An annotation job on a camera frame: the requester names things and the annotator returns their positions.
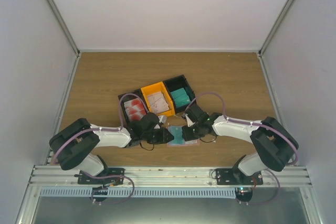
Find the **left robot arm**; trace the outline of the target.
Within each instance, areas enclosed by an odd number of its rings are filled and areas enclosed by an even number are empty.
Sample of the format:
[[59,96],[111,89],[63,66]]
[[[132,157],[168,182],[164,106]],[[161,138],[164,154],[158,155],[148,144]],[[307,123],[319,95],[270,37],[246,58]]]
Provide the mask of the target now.
[[143,141],[159,145],[172,140],[174,136],[162,127],[160,117],[150,112],[125,127],[99,127],[80,118],[53,136],[49,146],[54,153],[53,161],[62,170],[80,170],[89,174],[96,184],[103,184],[108,179],[107,166],[101,157],[91,153],[93,149],[129,148]]

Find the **pink leather card holder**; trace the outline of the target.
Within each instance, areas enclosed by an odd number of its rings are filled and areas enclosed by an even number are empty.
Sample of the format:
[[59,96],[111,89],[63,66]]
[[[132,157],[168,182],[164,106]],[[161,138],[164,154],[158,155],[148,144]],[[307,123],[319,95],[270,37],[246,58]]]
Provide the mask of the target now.
[[193,146],[199,145],[200,143],[199,139],[186,141],[183,138],[183,131],[181,126],[169,126],[167,129],[174,136],[174,140],[167,143],[168,147]]

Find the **teal credit card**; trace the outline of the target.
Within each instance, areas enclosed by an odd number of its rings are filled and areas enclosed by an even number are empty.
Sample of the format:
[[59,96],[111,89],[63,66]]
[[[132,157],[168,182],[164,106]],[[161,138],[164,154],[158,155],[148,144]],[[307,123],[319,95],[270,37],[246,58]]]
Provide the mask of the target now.
[[180,146],[184,144],[184,139],[182,137],[182,127],[181,126],[169,126],[168,130],[174,135],[174,140],[170,141],[168,145]]

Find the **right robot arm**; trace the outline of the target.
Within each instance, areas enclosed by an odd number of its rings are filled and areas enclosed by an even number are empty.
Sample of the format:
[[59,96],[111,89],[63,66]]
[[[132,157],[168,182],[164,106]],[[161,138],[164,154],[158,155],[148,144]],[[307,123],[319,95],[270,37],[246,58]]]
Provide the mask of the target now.
[[262,121],[233,119],[221,113],[209,115],[197,104],[184,112],[187,125],[182,127],[186,141],[207,135],[228,136],[251,143],[255,152],[242,156],[231,168],[235,183],[247,185],[251,177],[265,169],[280,172],[298,159],[299,144],[273,117]]

